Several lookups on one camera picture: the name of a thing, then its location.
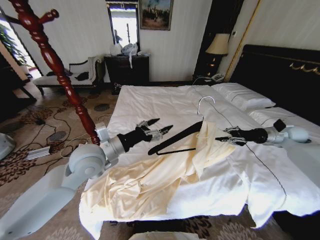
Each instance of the metal hanger hook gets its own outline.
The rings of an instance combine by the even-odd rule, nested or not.
[[[198,104],[197,115],[200,116],[200,117],[202,117],[202,121],[205,119],[205,116],[199,113],[199,109],[200,109],[201,101],[202,101],[203,99],[205,99],[205,98],[211,98],[212,101],[213,101],[213,103],[214,103],[214,104],[216,103],[216,100],[215,100],[212,96],[204,96],[203,98],[200,99],[199,104]]]

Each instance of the picture frame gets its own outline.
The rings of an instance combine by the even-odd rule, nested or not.
[[[140,29],[170,31],[174,0],[139,0]]]

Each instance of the carved wooden post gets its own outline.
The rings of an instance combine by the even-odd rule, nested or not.
[[[55,50],[49,44],[47,35],[44,32],[44,23],[50,22],[59,17],[57,10],[52,9],[50,12],[45,13],[41,18],[37,17],[28,0],[9,0],[15,11],[18,13],[18,19],[20,24],[29,31],[31,38],[38,44],[43,59],[46,64],[56,74],[57,80],[60,85],[64,87],[65,94],[69,101],[75,106],[75,112],[81,119],[82,125],[86,132],[90,135],[94,144],[99,144],[100,140],[95,131],[95,124],[88,114],[87,109],[82,105],[79,95],[76,93],[71,85],[70,78],[65,74],[64,65],[55,52]]]

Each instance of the floral carpet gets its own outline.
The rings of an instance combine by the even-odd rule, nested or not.
[[[61,88],[45,88],[44,96],[41,96],[32,83],[28,83],[26,89],[37,98],[37,102],[0,123],[0,133],[8,134],[16,141],[14,151],[0,161],[0,217],[23,192],[48,171],[58,165],[66,164],[67,157],[77,145],[91,141],[88,135],[83,135],[86,132],[81,121]],[[108,124],[117,96],[111,95],[108,89],[102,90],[101,93],[80,89],[78,93],[93,121]],[[46,146],[51,146],[50,155],[25,160],[29,151]],[[40,230],[24,239],[93,239],[79,220],[78,206],[84,187],[85,183],[80,186],[71,202]],[[167,221],[105,222],[100,239],[128,240],[135,233],[150,231],[197,233],[200,238],[207,240],[291,239],[273,218],[262,228],[253,229],[254,225],[248,209],[244,207],[239,216],[196,216]]]

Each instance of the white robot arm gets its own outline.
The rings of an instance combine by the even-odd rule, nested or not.
[[[172,125],[150,130],[148,126],[158,120],[142,121],[135,130],[111,139],[106,126],[97,124],[100,146],[79,146],[68,164],[55,167],[21,195],[0,219],[0,240],[15,240],[34,233],[70,202],[82,183],[100,177],[117,164],[120,154],[141,141],[160,140]]]

